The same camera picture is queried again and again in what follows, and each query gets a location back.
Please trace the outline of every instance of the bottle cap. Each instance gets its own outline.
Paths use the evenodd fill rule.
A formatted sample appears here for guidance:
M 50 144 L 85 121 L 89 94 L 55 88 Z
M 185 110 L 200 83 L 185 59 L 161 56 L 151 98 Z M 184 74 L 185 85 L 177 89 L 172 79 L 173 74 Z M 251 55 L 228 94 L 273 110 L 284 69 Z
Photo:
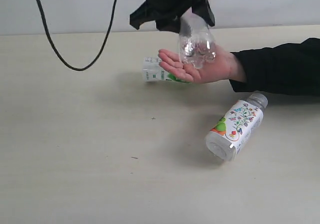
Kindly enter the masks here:
M 264 109 L 268 106 L 268 99 L 261 93 L 253 93 L 249 98 L 260 103 Z

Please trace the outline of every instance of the open palm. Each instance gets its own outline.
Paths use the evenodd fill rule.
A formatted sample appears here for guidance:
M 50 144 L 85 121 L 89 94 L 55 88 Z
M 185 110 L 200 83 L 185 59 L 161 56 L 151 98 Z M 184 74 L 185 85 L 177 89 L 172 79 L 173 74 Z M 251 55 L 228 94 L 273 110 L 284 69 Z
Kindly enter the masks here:
M 176 78 L 192 83 L 209 83 L 229 79 L 232 74 L 231 53 L 216 46 L 216 57 L 213 62 L 207 62 L 201 69 L 191 64 L 181 63 L 179 55 L 166 49 L 159 50 L 159 64 L 164 70 Z

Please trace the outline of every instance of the hand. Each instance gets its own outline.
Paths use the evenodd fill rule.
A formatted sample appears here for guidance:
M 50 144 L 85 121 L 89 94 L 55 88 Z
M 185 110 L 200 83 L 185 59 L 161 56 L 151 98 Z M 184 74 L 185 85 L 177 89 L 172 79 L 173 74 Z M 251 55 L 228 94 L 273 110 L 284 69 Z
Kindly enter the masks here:
M 191 64 L 182 64 L 179 55 L 166 49 L 159 50 L 160 66 L 176 78 L 192 83 L 210 83 L 231 79 L 246 82 L 244 69 L 237 58 L 230 52 L 216 46 L 216 57 L 213 62 L 205 63 L 203 68 L 196 69 Z

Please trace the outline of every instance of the black cable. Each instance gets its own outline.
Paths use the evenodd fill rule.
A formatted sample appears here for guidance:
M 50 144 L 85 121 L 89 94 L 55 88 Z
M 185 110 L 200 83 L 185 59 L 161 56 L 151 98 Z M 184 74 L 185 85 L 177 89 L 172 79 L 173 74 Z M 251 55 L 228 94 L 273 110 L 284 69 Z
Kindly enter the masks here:
M 42 4 L 41 4 L 41 1 L 40 0 L 36 0 L 37 1 L 37 4 L 38 4 L 38 8 L 39 8 L 39 11 L 40 11 L 40 15 L 41 15 L 41 19 L 42 19 L 42 23 L 43 23 L 43 27 L 44 27 L 44 31 L 46 32 L 46 37 L 52 47 L 52 49 L 54 50 L 55 54 L 58 56 L 58 58 L 61 60 L 62 63 L 64 63 L 65 66 L 67 66 L 68 68 L 74 70 L 74 71 L 85 71 L 86 69 L 90 68 L 98 59 L 99 57 L 101 56 L 103 50 L 104 50 L 104 47 L 107 43 L 107 39 L 108 39 L 108 36 L 110 34 L 110 31 L 111 31 L 111 27 L 112 27 L 112 24 L 113 24 L 113 21 L 114 21 L 114 15 L 115 15 L 115 9 L 116 9 L 116 2 L 117 0 L 114 0 L 114 3 L 113 3 L 113 6 L 112 6 L 112 12 L 111 12 L 111 18 L 110 18 L 110 23 L 109 23 L 109 28 L 107 30 L 107 33 L 105 35 L 105 38 L 104 38 L 104 41 L 103 41 L 103 44 L 101 46 L 101 49 L 99 51 L 99 53 L 97 54 L 97 56 L 94 58 L 94 60 L 88 64 L 86 67 L 83 67 L 83 68 L 75 68 L 75 67 L 72 67 L 71 65 L 69 65 L 65 60 L 64 58 L 62 58 L 62 56 L 60 55 L 59 51 L 56 49 L 56 46 L 54 44 L 54 42 L 52 41 L 51 39 L 51 36 L 50 36 L 50 33 L 49 33 L 49 29 L 48 29 L 48 26 L 47 26 L 47 21 L 46 21 L 46 18 L 45 18 L 45 12 L 43 10 L 43 7 L 42 7 Z

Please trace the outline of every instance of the plastic bottle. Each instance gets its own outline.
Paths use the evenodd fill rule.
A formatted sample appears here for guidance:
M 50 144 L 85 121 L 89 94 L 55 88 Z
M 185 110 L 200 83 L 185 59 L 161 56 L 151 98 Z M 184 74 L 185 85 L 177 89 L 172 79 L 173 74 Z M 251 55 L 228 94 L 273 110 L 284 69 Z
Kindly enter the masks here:
M 161 62 L 160 58 L 146 57 L 144 58 L 144 64 L 142 67 L 142 76 L 145 82 L 156 82 L 156 81 L 175 81 L 181 83 L 187 83 L 181 79 L 176 78 L 171 73 L 168 73 L 159 66 Z
M 267 105 L 267 98 L 260 93 L 239 100 L 207 134 L 207 148 L 221 159 L 233 161 L 260 125 Z

